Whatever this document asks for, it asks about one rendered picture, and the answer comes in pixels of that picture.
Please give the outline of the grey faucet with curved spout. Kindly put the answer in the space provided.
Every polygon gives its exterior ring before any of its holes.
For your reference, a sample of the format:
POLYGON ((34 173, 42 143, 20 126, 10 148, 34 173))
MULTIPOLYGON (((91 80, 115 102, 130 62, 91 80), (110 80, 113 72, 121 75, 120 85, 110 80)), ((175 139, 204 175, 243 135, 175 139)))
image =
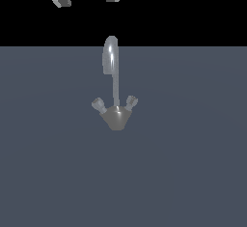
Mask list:
POLYGON ((123 130, 132 111, 126 110, 120 105, 119 96, 119 47, 118 39, 109 36, 106 39, 102 53, 103 73, 113 78, 113 102, 114 104, 101 115, 112 130, 123 130))

